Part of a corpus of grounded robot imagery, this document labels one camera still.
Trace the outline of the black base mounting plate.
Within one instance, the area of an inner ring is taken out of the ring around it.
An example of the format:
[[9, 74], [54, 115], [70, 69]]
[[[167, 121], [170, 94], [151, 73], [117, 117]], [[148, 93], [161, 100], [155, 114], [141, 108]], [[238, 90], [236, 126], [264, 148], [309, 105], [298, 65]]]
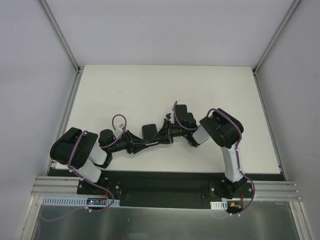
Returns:
[[223, 173], [106, 170], [102, 177], [122, 207], [209, 209], [232, 189]]

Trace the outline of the right aluminium corner post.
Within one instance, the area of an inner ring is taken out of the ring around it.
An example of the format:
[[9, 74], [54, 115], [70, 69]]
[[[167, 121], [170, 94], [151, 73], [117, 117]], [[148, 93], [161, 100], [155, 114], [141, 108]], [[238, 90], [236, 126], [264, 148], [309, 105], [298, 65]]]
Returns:
[[282, 17], [280, 23], [278, 24], [277, 28], [275, 29], [274, 33], [272, 34], [270, 40], [268, 41], [265, 49], [263, 50], [260, 58], [258, 59], [256, 65], [252, 69], [252, 73], [254, 76], [258, 74], [261, 67], [263, 66], [265, 60], [267, 59], [268, 55], [271, 53], [273, 48], [275, 47], [277, 41], [280, 39], [283, 31], [291, 21], [291, 18], [297, 11], [298, 7], [302, 3], [302, 0], [292, 0], [288, 9], [286, 10], [284, 16]]

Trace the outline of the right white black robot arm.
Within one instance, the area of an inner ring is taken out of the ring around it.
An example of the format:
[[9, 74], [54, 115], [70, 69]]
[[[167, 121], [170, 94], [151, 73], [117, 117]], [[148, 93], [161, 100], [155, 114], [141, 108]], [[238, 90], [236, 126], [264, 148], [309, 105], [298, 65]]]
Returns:
[[218, 108], [211, 110], [197, 125], [193, 114], [185, 104], [178, 104], [166, 115], [160, 130], [155, 124], [142, 127], [143, 139], [156, 144], [172, 144], [175, 137], [184, 137], [192, 147], [198, 147], [211, 138], [221, 147], [224, 160], [224, 175], [229, 181], [225, 192], [237, 197], [243, 191], [239, 182], [243, 175], [240, 153], [237, 152], [244, 132], [243, 125], [233, 116]]

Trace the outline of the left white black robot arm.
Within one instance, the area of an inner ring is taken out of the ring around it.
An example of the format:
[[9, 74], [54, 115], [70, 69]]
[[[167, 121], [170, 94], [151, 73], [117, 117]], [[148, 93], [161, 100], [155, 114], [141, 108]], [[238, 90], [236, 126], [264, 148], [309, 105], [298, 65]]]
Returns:
[[112, 153], [125, 150], [128, 154], [136, 154], [151, 143], [128, 130], [117, 139], [110, 129], [96, 134], [71, 127], [52, 145], [49, 155], [77, 176], [87, 179], [89, 190], [99, 195], [106, 188], [100, 168], [109, 166], [113, 159]]

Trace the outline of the aluminium corner post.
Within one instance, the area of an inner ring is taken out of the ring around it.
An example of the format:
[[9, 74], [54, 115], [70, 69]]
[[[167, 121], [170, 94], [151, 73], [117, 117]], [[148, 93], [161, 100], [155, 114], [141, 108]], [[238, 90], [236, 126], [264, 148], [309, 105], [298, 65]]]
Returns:
[[298, 7], [302, 3], [302, 0], [292, 0], [288, 9], [286, 10], [284, 16], [282, 17], [280, 23], [278, 24], [277, 28], [275, 29], [274, 33], [272, 34], [270, 40], [268, 41], [265, 49], [263, 50], [260, 58], [258, 59], [256, 65], [252, 69], [252, 73], [254, 76], [258, 74], [261, 67], [263, 66], [265, 60], [267, 59], [268, 55], [271, 53], [273, 48], [275, 47], [277, 41], [280, 39], [283, 31], [291, 21], [291, 18], [297, 11]]
[[53, 11], [51, 10], [48, 2], [46, 0], [38, 0], [37, 1], [47, 18], [59, 44], [61, 45], [65, 55], [67, 56], [69, 62], [71, 63], [73, 69], [75, 70], [76, 73], [79, 73], [81, 70], [81, 67], [79, 66], [74, 54], [72, 53], [72, 50], [58, 24], [58, 21], [56, 20]]

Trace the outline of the aluminium frame rail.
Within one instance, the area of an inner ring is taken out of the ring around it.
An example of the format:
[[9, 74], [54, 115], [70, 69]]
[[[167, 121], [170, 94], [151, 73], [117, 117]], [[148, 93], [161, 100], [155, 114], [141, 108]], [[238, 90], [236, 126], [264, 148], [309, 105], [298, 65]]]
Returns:
[[75, 196], [79, 177], [37, 176], [31, 191], [32, 196]]

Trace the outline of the gold framed black smartphone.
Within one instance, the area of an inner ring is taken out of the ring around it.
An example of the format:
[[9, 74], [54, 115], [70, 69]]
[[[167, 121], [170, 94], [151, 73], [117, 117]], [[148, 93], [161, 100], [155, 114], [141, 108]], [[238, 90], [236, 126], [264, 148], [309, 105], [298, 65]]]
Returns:
[[185, 121], [188, 118], [188, 110], [185, 104], [177, 104], [175, 106], [175, 116], [179, 122]]

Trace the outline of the left aluminium corner post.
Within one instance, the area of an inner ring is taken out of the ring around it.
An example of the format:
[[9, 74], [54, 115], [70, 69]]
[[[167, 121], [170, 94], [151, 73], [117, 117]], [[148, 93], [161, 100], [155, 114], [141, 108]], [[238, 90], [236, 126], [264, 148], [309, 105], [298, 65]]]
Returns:
[[72, 53], [72, 50], [58, 24], [58, 21], [56, 20], [53, 11], [51, 10], [48, 2], [46, 0], [38, 0], [37, 1], [47, 18], [59, 44], [61, 45], [65, 55], [67, 56], [69, 62], [71, 63], [73, 69], [75, 70], [76, 73], [79, 73], [81, 70], [81, 67], [79, 66], [74, 54]]

